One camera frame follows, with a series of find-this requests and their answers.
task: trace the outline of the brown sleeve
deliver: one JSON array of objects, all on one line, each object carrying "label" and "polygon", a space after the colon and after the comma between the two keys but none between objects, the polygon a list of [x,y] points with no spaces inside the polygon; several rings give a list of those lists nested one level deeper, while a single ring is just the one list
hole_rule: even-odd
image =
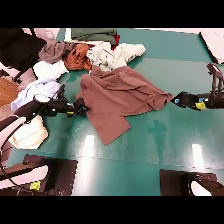
[{"label": "brown sleeve", "polygon": [[87,116],[105,145],[131,128],[125,117],[119,114],[90,114],[87,112]]}]

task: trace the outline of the green table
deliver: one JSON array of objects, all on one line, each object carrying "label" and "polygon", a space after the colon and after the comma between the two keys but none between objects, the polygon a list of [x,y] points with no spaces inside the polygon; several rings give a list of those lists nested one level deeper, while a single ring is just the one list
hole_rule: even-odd
[{"label": "green table", "polygon": [[[63,39],[62,36],[63,29],[58,39]],[[210,90],[212,80],[207,63],[145,55],[129,65],[159,88],[174,95],[183,90],[191,93]],[[61,77],[68,100],[74,101],[84,73],[70,72]],[[199,159],[203,164],[196,170],[214,172],[224,183],[223,117],[224,110],[197,112],[169,103],[160,111],[128,117],[132,128],[105,146],[86,116],[68,119],[65,114],[58,114],[44,119],[49,137],[41,147],[37,151],[14,149],[8,165],[20,162],[26,153],[77,159],[73,195],[160,195],[159,169],[195,171],[198,158],[193,144],[198,144],[202,148]]]}]

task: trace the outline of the gray cloth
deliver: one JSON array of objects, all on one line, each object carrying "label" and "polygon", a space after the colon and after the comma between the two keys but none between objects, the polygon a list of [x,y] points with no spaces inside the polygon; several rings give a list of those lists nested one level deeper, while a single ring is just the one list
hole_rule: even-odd
[{"label": "gray cloth", "polygon": [[105,41],[116,45],[117,29],[112,28],[71,28],[73,40]]},{"label": "gray cloth", "polygon": [[39,57],[42,61],[53,64],[61,60],[62,56],[64,56],[66,52],[70,52],[74,46],[75,43],[52,40],[44,45],[39,53]]}]

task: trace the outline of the pile of clothes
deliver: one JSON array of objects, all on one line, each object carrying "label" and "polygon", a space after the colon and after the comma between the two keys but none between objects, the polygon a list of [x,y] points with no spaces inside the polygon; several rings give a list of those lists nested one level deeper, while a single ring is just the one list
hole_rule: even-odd
[{"label": "pile of clothes", "polygon": [[[76,98],[82,97],[90,108],[87,117],[102,142],[111,143],[131,128],[125,116],[160,110],[173,98],[128,67],[128,62],[144,54],[145,47],[119,41],[120,35],[112,28],[66,28],[64,41],[49,41],[39,52],[40,61],[33,68],[38,80],[17,92],[11,111],[32,101],[35,94],[57,97],[61,75],[86,70]],[[9,141],[17,148],[37,149],[47,137],[37,116]]]}]

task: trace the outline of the white garment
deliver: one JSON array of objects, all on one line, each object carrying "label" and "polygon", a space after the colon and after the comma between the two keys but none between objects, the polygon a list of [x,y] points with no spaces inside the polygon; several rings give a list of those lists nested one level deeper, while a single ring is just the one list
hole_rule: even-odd
[{"label": "white garment", "polygon": [[102,71],[112,71],[115,68],[127,66],[127,62],[145,52],[142,44],[119,44],[114,51],[109,42],[103,42],[87,51],[86,56],[92,65],[100,66]]},{"label": "white garment", "polygon": [[92,44],[92,45],[99,45],[99,44],[103,43],[103,41],[72,40],[72,30],[71,30],[71,28],[66,28],[64,42],[74,42],[74,43],[77,43],[77,44],[84,43],[84,44]]},{"label": "white garment", "polygon": [[41,116],[36,116],[29,124],[24,124],[10,138],[9,142],[18,149],[38,149],[48,132]]},{"label": "white garment", "polygon": [[60,78],[62,74],[66,72],[69,73],[62,60],[59,60],[54,64],[49,64],[45,61],[40,61],[33,66],[33,69],[38,79],[48,77],[56,80]]},{"label": "white garment", "polygon": [[218,64],[224,62],[224,34],[216,31],[203,31],[201,35]]}]

